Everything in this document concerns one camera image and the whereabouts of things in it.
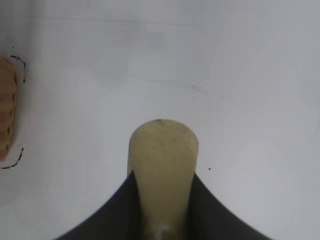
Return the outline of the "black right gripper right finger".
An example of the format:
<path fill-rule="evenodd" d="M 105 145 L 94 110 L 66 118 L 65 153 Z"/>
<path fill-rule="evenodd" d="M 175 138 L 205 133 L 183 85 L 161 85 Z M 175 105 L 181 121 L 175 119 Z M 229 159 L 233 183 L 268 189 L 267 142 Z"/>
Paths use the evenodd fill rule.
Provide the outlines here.
<path fill-rule="evenodd" d="M 184 240 L 270 240 L 227 209 L 193 175 L 187 207 Z"/>

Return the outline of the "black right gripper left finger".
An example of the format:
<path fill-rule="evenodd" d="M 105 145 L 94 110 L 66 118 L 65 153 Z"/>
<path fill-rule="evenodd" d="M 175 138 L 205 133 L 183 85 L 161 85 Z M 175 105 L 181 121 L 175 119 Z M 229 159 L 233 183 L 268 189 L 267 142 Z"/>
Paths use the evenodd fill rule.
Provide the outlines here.
<path fill-rule="evenodd" d="M 142 213 L 136 178 L 131 172 L 93 215 L 58 240 L 139 240 Z"/>

